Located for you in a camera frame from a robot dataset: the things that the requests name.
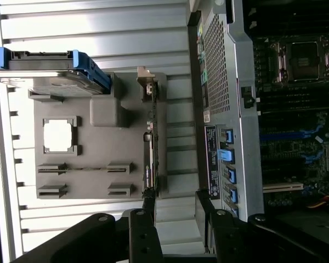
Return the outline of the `grey metal PC case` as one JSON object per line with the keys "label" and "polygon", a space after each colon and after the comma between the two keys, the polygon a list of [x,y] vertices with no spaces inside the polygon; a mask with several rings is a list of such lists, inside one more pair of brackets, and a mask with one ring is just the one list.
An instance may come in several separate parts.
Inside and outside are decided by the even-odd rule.
{"label": "grey metal PC case", "polygon": [[[187,22],[206,174],[205,126],[216,127],[217,150],[235,153],[234,164],[218,160],[220,206],[231,211],[236,205],[241,220],[257,213],[278,215],[264,209],[253,43],[260,37],[329,33],[329,0],[188,0]],[[252,87],[256,100],[249,109],[241,96],[245,86]],[[211,121],[204,123],[207,110]],[[226,129],[234,132],[233,144],[225,141]],[[228,167],[236,170],[236,184],[228,180]],[[236,204],[230,199],[232,186],[238,192]]]}

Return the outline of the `black plastic case clip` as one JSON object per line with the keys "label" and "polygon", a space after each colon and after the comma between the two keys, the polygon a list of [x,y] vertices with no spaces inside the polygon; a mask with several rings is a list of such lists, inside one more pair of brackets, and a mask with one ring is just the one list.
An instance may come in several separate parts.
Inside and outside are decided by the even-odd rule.
{"label": "black plastic case clip", "polygon": [[253,90],[251,86],[241,87],[241,96],[243,100],[243,106],[246,109],[252,108],[256,103],[256,100],[253,97]]}

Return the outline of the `white expansion slot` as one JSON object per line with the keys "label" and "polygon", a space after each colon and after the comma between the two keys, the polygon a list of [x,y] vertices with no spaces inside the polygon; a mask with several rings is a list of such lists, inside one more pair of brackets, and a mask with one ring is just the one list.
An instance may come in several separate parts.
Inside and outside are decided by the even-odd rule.
{"label": "white expansion slot", "polygon": [[300,182],[283,182],[263,185],[263,193],[300,191],[304,185]]}

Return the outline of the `black RAM slot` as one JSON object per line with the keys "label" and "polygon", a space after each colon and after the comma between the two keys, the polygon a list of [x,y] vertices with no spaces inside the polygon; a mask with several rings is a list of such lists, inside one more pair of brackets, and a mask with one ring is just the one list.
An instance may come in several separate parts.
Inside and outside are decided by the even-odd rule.
{"label": "black RAM slot", "polygon": [[329,95],[329,89],[279,89],[259,93],[259,96],[272,95]]}
{"label": "black RAM slot", "polygon": [[270,114],[282,114],[282,113],[293,113],[293,112],[312,112],[312,111],[324,111],[329,110],[329,107],[318,107],[318,108],[303,108],[303,109],[286,109],[286,110],[274,110],[274,111],[257,111],[257,115],[270,115]]}
{"label": "black RAM slot", "polygon": [[329,108],[327,101],[282,101],[264,102],[259,104],[262,110],[283,110],[283,109],[305,109],[305,108]]}
{"label": "black RAM slot", "polygon": [[270,103],[278,101],[327,101],[329,100],[329,94],[311,95],[311,94],[289,94],[289,95],[271,95],[259,98],[259,102]]}

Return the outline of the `green Dell motherboard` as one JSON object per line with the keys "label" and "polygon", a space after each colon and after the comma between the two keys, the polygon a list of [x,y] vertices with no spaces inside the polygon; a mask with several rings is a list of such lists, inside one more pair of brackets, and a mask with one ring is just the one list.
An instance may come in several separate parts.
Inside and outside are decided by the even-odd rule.
{"label": "green Dell motherboard", "polygon": [[[276,56],[270,49],[278,42],[302,42],[320,38],[329,39],[329,33],[315,35],[289,35],[260,37],[254,40],[254,66],[256,74],[257,111],[260,92],[279,89],[329,89],[329,81],[281,85],[274,81]],[[298,152],[313,155],[320,151],[322,157],[310,164],[262,162],[262,180],[265,184],[300,182],[304,189],[290,192],[263,193],[267,213],[281,214],[292,210],[329,209],[329,171],[326,168],[326,145],[329,144],[329,110],[293,112],[258,116],[259,135],[276,132],[296,132],[323,128],[312,137],[300,140],[260,141],[260,156],[275,153]]]}

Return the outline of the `blue expansion slot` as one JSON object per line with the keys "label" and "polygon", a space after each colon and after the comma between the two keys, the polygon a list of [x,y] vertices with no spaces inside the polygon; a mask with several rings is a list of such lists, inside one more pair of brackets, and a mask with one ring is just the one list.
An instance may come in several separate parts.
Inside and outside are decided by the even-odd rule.
{"label": "blue expansion slot", "polygon": [[260,141],[279,141],[279,140],[300,140],[308,139],[318,133],[323,126],[319,125],[313,130],[299,130],[288,132],[276,132],[270,134],[260,134]]}

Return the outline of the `metal CPU socket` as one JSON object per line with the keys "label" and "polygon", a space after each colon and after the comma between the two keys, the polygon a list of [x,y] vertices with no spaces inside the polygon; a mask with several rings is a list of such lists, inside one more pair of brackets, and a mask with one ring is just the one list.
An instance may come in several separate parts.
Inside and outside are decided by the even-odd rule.
{"label": "metal CPU socket", "polygon": [[274,81],[281,85],[329,81],[329,39],[278,42]]}

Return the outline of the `black label sticker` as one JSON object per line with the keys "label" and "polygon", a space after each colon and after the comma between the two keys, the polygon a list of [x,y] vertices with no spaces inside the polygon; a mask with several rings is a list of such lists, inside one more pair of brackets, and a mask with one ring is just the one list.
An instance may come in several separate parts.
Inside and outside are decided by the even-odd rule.
{"label": "black label sticker", "polygon": [[217,156],[217,129],[213,126],[205,126],[205,142],[206,142],[206,159],[207,159],[207,175],[208,189],[211,199],[220,198],[219,183],[219,165]]}

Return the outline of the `hard disk in blue carrier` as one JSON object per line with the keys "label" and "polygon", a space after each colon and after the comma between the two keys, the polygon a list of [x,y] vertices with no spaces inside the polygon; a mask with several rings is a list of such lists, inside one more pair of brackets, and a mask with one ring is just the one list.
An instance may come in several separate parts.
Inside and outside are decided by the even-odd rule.
{"label": "hard disk in blue carrier", "polygon": [[0,83],[62,98],[110,94],[112,79],[86,54],[12,51],[0,47]]}

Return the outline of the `grey plastic parts rack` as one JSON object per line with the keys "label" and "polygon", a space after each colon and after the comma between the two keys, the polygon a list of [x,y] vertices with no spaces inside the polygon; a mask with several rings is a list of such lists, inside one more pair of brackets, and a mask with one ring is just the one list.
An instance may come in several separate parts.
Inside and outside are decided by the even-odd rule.
{"label": "grey plastic parts rack", "polygon": [[[167,77],[158,79],[158,191],[167,177]],[[136,73],[112,73],[110,94],[87,98],[44,95],[34,101],[36,196],[39,199],[138,199],[144,193],[143,134],[148,109],[141,101]],[[64,119],[72,125],[72,147],[49,152],[44,124]],[[40,173],[39,169],[126,168],[124,173],[70,171]]]}

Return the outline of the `silver CPU chip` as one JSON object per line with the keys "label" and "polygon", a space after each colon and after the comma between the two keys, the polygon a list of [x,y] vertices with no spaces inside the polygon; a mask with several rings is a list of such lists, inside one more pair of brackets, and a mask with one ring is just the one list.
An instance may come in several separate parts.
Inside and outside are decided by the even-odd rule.
{"label": "silver CPU chip", "polygon": [[44,124],[44,147],[49,152],[67,152],[72,147],[72,125],[64,119],[52,119]]}

